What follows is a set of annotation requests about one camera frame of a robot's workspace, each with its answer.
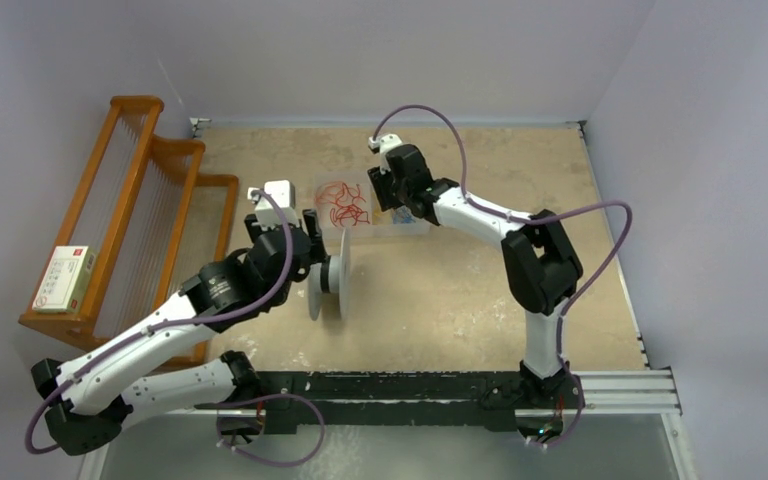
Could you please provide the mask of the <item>grey cable spool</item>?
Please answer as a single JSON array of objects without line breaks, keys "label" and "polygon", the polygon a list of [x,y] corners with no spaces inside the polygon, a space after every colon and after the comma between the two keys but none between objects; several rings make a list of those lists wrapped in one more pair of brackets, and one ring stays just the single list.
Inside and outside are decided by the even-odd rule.
[{"label": "grey cable spool", "polygon": [[326,255],[320,263],[311,265],[307,277],[308,314],[311,320],[319,318],[324,296],[334,296],[339,303],[341,319],[349,314],[350,274],[351,274],[351,235],[343,229],[340,238],[340,250],[337,255]]}]

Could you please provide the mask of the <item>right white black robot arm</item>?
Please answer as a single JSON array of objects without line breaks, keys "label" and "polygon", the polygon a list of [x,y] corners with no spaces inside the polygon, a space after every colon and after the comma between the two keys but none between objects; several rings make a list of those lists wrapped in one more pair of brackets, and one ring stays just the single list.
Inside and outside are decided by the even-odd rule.
[{"label": "right white black robot arm", "polygon": [[509,290],[525,312],[521,392],[533,406],[548,405],[570,378],[563,356],[562,310],[583,274],[561,223],[552,221],[548,210],[520,223],[461,184],[433,178],[421,151],[396,135],[370,138],[368,146],[380,158],[368,176],[383,210],[405,207],[418,219],[499,249]]}]

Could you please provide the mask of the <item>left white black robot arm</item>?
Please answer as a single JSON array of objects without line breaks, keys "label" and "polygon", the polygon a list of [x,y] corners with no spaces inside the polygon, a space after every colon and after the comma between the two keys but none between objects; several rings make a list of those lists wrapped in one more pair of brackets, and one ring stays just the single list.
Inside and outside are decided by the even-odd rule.
[{"label": "left white black robot arm", "polygon": [[279,398],[279,391],[263,387],[242,352],[227,351],[184,370],[156,371],[178,353],[282,305],[291,284],[325,259],[313,209],[272,230],[260,229],[254,215],[246,225],[251,247],[203,266],[142,321],[78,358],[44,359],[32,367],[43,403],[25,433],[29,453],[79,456],[172,410],[244,409]]}]

